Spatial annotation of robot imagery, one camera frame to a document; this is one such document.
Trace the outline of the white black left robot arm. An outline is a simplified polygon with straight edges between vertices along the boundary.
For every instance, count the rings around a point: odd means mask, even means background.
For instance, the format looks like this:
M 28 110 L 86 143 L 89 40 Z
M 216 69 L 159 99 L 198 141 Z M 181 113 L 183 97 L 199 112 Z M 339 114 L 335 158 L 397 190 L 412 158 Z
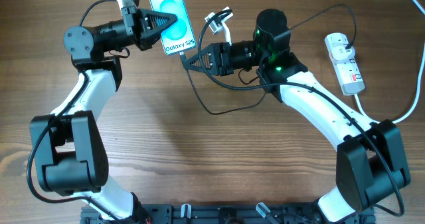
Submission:
M 118 21 L 78 25 L 65 32 L 64 46 L 79 79 L 59 107 L 31 120 L 27 184 L 38 199 L 54 192 L 59 203 L 86 202 L 104 223 L 151 223 L 135 194 L 110 176 L 96 122 L 122 81 L 120 52 L 131 45 L 150 49 L 177 17 L 135 5 L 123 7 L 121 13 Z

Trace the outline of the white usb charger plug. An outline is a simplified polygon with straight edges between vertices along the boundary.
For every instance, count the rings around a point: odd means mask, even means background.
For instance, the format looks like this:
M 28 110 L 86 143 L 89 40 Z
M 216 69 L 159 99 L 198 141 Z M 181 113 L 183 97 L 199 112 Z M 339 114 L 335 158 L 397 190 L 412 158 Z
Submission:
M 333 62 L 344 62 L 345 60 L 354 58 L 355 50 L 353 47 L 347 49 L 345 45 L 339 45 L 331 48 L 329 56 Z

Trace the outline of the white power strip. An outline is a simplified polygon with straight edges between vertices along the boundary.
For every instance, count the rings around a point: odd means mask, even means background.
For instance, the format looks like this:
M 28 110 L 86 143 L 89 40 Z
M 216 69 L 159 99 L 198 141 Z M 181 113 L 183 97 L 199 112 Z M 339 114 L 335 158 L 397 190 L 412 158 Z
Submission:
M 343 33 L 331 33 L 325 37 L 324 41 L 328 54 L 333 47 L 345 45 L 347 48 L 349 44 L 346 35 Z M 365 83 L 359 71 L 359 67 L 357 66 L 355 57 L 345 60 L 344 62 L 333 62 L 332 60 L 331 62 L 343 95 L 352 96 L 365 89 Z

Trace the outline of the blue screen smartphone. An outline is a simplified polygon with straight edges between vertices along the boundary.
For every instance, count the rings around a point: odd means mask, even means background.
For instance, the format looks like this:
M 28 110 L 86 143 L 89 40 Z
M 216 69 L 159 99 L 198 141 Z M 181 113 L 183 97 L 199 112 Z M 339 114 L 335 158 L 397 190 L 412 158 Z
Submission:
M 196 47 L 195 34 L 191 26 L 184 0 L 149 0 L 151 8 L 166 16 L 157 23 L 167 28 L 161 32 L 161 42 L 166 55 L 174 55 Z

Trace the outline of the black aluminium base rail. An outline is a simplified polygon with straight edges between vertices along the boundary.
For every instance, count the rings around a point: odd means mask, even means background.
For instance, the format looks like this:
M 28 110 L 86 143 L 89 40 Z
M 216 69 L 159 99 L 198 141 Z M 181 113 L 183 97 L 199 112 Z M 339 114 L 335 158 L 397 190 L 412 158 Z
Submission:
M 148 223 L 158 224 L 328 223 L 316 203 L 268 205 L 266 215 L 253 205 L 144 205 L 143 208 L 151 217 Z

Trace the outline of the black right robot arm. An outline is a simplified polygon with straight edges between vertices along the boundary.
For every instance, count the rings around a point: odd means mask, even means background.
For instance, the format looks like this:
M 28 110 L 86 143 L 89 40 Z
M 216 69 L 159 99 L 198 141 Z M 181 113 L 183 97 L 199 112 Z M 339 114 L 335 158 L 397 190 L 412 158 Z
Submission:
M 340 223 L 380 207 L 410 181 L 400 130 L 390 120 L 377 122 L 354 111 L 326 90 L 290 50 L 291 31 L 284 12 L 261 11 L 250 41 L 213 43 L 182 57 L 185 70 L 217 82 L 235 70 L 256 69 L 265 93 L 297 110 L 337 153 L 336 186 L 317 200 L 326 223 Z

